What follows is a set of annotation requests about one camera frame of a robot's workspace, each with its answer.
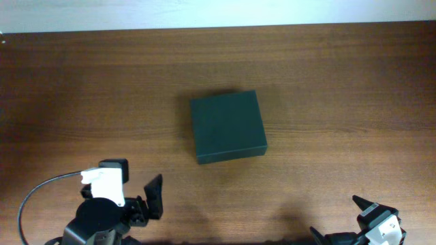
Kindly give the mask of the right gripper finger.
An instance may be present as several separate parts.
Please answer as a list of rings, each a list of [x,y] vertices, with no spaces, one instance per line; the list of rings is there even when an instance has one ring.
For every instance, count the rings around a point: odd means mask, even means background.
[[[353,195],[352,200],[362,211],[365,211],[374,205],[374,203],[372,201],[366,200],[366,199],[359,197],[357,195]]]
[[[314,227],[310,227],[311,235],[317,245],[329,245],[329,241]]]

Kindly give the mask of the black gift box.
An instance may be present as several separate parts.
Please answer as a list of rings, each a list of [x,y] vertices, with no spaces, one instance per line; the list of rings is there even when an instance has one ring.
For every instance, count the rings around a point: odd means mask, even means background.
[[[199,164],[266,154],[268,143],[255,91],[192,99],[190,109]]]

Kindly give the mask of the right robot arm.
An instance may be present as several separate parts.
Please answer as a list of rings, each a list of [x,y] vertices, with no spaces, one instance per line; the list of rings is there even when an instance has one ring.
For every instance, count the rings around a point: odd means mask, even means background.
[[[315,243],[319,245],[403,245],[407,232],[401,227],[399,211],[352,196],[354,203],[362,210],[357,216],[360,233],[343,232],[322,235],[310,227]]]

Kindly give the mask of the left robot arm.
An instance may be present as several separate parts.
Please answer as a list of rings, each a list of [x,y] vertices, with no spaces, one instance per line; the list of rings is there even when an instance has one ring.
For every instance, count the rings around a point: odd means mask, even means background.
[[[123,185],[129,181],[127,159],[104,159],[97,167],[81,171],[80,175],[84,201],[64,228],[63,235],[47,244],[139,244],[138,240],[123,236],[132,227],[145,227],[150,220],[161,218],[164,211],[161,174],[144,186],[145,199],[124,196]]]

